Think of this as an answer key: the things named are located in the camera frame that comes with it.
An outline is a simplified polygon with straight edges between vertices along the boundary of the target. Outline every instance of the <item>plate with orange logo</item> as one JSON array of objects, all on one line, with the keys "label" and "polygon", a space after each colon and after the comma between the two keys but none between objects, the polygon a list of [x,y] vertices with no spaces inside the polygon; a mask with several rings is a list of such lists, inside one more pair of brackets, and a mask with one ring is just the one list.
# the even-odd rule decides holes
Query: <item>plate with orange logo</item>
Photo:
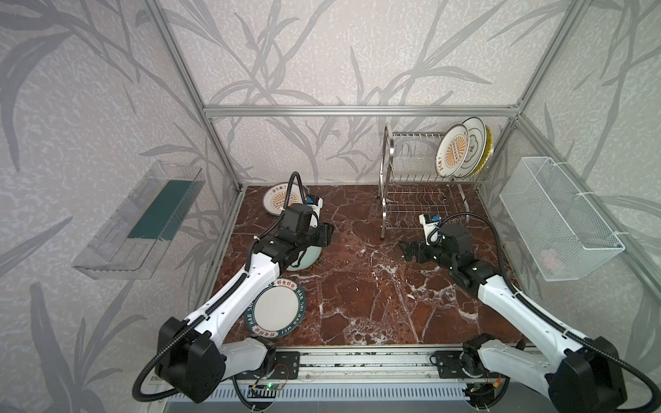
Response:
[{"label": "plate with orange logo", "polygon": [[443,136],[436,151],[436,172],[443,178],[449,178],[461,167],[468,155],[468,129],[464,125],[454,125]]},{"label": "plate with orange logo", "polygon": [[468,129],[468,155],[454,173],[457,178],[469,176],[477,168],[477,164],[480,163],[485,152],[486,126],[484,122],[480,118],[468,118],[463,125]]},{"label": "plate with orange logo", "polygon": [[[287,182],[272,186],[266,191],[262,203],[264,209],[273,215],[280,215],[285,204],[285,197],[287,196]],[[302,204],[301,190],[297,184],[292,184],[292,193],[290,195],[290,205]]]}]

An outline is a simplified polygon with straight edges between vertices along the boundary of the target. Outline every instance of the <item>clear plastic shelf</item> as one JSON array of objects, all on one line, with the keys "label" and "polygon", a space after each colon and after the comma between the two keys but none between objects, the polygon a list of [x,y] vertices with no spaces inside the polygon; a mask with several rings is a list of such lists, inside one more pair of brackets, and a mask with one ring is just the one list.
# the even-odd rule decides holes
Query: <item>clear plastic shelf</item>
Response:
[{"label": "clear plastic shelf", "polygon": [[73,267],[94,279],[149,279],[204,185],[201,171],[156,161]]}]

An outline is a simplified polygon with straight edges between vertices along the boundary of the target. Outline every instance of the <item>black motor housing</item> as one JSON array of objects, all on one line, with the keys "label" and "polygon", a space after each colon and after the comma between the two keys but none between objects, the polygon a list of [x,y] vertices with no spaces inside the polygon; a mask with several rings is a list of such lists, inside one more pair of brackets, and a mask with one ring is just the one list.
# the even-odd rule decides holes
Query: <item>black motor housing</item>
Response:
[{"label": "black motor housing", "polygon": [[[158,351],[186,325],[186,322],[170,317],[159,330]],[[226,359],[214,342],[193,330],[189,337],[163,356],[155,372],[195,403],[201,403],[223,379]]]},{"label": "black motor housing", "polygon": [[[592,345],[619,358],[617,349],[603,337]],[[547,374],[549,398],[560,413],[613,412],[627,401],[622,369],[585,347],[576,352],[565,350],[566,357],[554,374]]]}]

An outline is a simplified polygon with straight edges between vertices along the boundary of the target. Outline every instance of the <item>gray wall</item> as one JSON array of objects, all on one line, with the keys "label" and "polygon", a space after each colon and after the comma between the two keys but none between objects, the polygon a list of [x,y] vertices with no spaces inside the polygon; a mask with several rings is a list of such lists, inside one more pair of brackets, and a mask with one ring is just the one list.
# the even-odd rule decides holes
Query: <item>gray wall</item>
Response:
[{"label": "gray wall", "polygon": [[[136,411],[235,193],[141,1],[3,2],[0,26],[0,411]],[[74,270],[156,159],[207,182],[153,277]]]},{"label": "gray wall", "polygon": [[[661,3],[593,1],[526,115],[613,214],[661,262]],[[618,256],[578,281],[546,282],[498,195],[522,156],[515,133],[491,166],[490,214],[527,292],[591,337],[611,340],[626,361],[661,383],[659,302]],[[627,375],[630,401],[648,391]]]},{"label": "gray wall", "polygon": [[[568,1],[162,4],[206,104],[411,105],[516,103]],[[453,125],[388,120],[403,131]],[[296,169],[308,182],[374,183],[385,122],[216,118],[215,127],[246,182]]]}]

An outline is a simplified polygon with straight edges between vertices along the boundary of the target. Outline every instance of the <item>wire rack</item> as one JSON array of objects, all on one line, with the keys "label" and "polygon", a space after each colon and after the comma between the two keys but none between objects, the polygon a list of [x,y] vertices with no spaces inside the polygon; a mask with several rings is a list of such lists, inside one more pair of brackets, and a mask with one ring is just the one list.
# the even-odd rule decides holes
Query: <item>wire rack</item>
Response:
[{"label": "wire rack", "polygon": [[392,132],[390,124],[385,126],[379,172],[382,239],[387,229],[419,229],[421,213],[447,217],[449,184],[469,184],[474,190],[477,184],[486,182],[483,172],[471,178],[438,175],[434,163],[444,135],[442,132]]},{"label": "wire rack", "polygon": [[448,196],[443,188],[435,186],[390,186],[386,206],[385,229],[419,229],[421,213],[449,215]]},{"label": "wire rack", "polygon": [[550,157],[524,157],[500,193],[547,281],[578,280],[624,250],[562,168]]}]

